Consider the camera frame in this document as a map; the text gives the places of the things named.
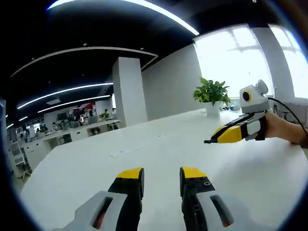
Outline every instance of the forearm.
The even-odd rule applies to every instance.
[[[292,124],[286,120],[282,122],[277,137],[295,144],[300,144],[302,147],[308,147],[308,137],[303,128],[298,124]]]

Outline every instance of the green leaves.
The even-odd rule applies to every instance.
[[[218,81],[206,80],[200,77],[202,86],[196,87],[197,90],[193,92],[193,98],[201,103],[212,102],[224,102],[225,104],[230,103],[230,99],[227,95],[227,89],[229,86],[225,86],[225,81],[219,83]]]

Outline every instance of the ceiling light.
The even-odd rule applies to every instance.
[[[65,89],[65,90],[61,90],[61,91],[57,91],[57,92],[54,92],[54,93],[51,93],[51,94],[48,94],[48,95],[45,95],[45,96],[42,96],[42,97],[39,97],[37,99],[34,99],[34,100],[31,100],[27,103],[24,103],[23,105],[19,106],[17,109],[20,109],[30,103],[33,103],[37,100],[41,100],[41,99],[44,99],[46,97],[49,97],[49,96],[52,96],[52,95],[56,95],[56,94],[60,94],[60,93],[63,93],[63,92],[66,92],[66,91],[70,91],[70,90],[77,90],[77,89],[82,89],[82,88],[92,88],[92,87],[98,87],[98,86],[107,86],[107,85],[113,85],[113,83],[99,83],[99,84],[92,84],[92,85],[86,85],[86,86],[81,86],[81,87],[76,87],[76,88],[70,88],[70,89]]]
[[[27,116],[25,116],[24,118],[21,118],[19,121],[22,121],[22,120],[24,120],[24,119],[27,119],[28,117]]]
[[[53,109],[53,108],[56,108],[56,107],[61,107],[61,106],[64,106],[64,105],[68,105],[68,104],[71,104],[71,103],[77,103],[77,102],[86,101],[86,100],[100,99],[100,98],[105,98],[105,97],[110,97],[110,95],[97,96],[97,97],[93,97],[93,98],[87,98],[87,99],[83,99],[83,100],[76,100],[76,101],[72,101],[72,102],[68,102],[68,103],[63,103],[63,104],[60,104],[60,105],[56,105],[56,106],[53,106],[53,107],[46,108],[44,110],[38,111],[38,113],[44,112],[44,111],[47,111],[47,110],[50,110],[50,109]]]
[[[63,3],[70,2],[70,1],[75,1],[75,0],[57,0],[50,7],[48,7],[47,10],[49,10],[49,9],[55,7],[55,6],[59,6]],[[169,11],[166,11],[164,8],[156,6],[153,3],[147,2],[145,0],[122,0],[122,1],[128,1],[128,2],[131,2],[131,3],[135,3],[137,5],[144,6],[146,8],[152,9],[156,12],[159,12],[159,13],[167,16],[168,18],[171,18],[172,20],[176,21],[178,24],[180,24],[181,26],[188,29],[194,35],[199,35],[199,32],[195,28],[193,28],[191,25],[189,25],[188,23],[186,23],[185,21],[183,21],[179,17],[175,16],[174,14],[170,13]]]
[[[11,126],[13,126],[14,124],[10,124],[9,126],[6,127],[6,129],[10,128]]]

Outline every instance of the white pillar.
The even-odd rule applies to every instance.
[[[276,98],[283,102],[294,100],[294,88],[287,60],[279,42],[269,27],[252,28],[269,65]]]
[[[123,127],[148,121],[140,61],[119,57],[113,66],[116,113]]]

